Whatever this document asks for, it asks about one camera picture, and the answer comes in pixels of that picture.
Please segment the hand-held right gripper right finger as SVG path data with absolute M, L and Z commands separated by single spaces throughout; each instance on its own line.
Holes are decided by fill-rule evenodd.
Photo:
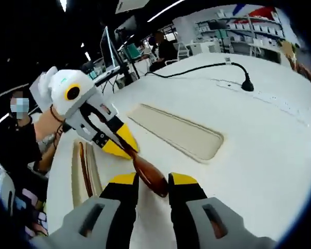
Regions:
M 269 237 L 257 237 L 243 218 L 215 197 L 207 197 L 196 179 L 168 175 L 171 221 L 177 248 L 275 248 Z

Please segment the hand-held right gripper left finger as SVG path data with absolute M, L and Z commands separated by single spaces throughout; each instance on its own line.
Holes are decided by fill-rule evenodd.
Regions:
M 114 177 L 100 196 L 90 197 L 66 214 L 57 231 L 31 239 L 31 247 L 129 248 L 138 187 L 136 173 Z

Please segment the person's left hand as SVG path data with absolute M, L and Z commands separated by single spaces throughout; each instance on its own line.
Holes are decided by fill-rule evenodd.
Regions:
M 48 71 L 43 72 L 40 75 L 39 83 L 38 83 L 38 91 L 40 94 L 40 110 L 42 112 L 46 111 L 52 104 L 51 98 L 51 78 L 58 72 L 58 69 L 55 66 L 52 66 Z

